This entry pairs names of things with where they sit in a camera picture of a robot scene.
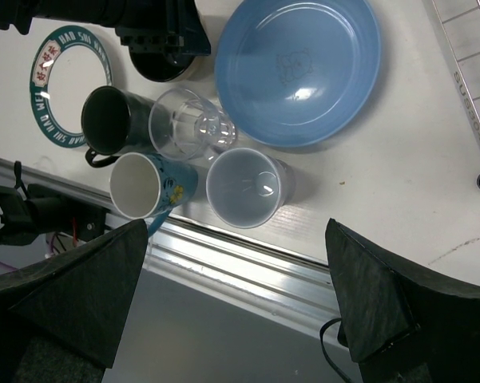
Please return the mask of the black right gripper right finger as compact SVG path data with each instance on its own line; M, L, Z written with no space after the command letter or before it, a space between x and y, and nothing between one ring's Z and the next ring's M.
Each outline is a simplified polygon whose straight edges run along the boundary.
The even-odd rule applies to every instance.
M330 219L328 266L353 361L480 351L480 286L390 252Z

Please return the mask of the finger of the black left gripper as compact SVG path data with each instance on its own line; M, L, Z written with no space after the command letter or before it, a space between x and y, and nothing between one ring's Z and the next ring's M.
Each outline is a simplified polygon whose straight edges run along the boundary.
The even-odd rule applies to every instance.
M211 43L195 1L127 1L125 4L115 32L131 52L185 56L211 53Z

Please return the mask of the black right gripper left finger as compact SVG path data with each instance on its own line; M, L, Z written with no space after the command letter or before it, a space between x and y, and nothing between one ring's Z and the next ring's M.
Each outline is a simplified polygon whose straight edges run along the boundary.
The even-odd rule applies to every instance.
M0 275L0 349L33 335L111 368L148 243L137 219L71 251Z

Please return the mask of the black bowl tan outside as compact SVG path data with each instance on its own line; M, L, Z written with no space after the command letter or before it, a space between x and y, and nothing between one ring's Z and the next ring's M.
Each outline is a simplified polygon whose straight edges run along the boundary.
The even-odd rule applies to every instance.
M130 53L135 70L145 79L158 83L182 81L191 77L203 59L163 53Z

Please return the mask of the blue plastic plate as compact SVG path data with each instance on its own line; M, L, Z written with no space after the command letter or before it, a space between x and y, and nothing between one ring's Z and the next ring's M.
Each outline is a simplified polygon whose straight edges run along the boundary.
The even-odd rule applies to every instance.
M216 91L245 135L305 147L357 115L375 87L382 52L367 1L243 1L220 35Z

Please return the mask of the stainless steel dish rack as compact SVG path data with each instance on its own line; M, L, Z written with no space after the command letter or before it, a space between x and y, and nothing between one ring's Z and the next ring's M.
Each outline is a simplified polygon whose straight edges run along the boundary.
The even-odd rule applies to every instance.
M423 5L480 151L480 0Z

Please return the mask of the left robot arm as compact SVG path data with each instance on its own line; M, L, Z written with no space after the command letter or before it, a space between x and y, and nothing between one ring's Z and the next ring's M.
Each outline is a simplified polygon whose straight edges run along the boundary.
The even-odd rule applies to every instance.
M0 0L0 30L14 26L27 35L35 18L112 28L133 54L211 53L194 1Z

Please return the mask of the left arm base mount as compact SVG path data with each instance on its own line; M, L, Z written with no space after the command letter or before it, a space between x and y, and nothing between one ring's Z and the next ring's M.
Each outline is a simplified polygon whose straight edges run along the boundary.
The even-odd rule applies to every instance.
M103 207L40 184L25 185L19 161L14 163L14 181L13 187L0 185L0 245L30 245L50 232L84 242L104 234Z

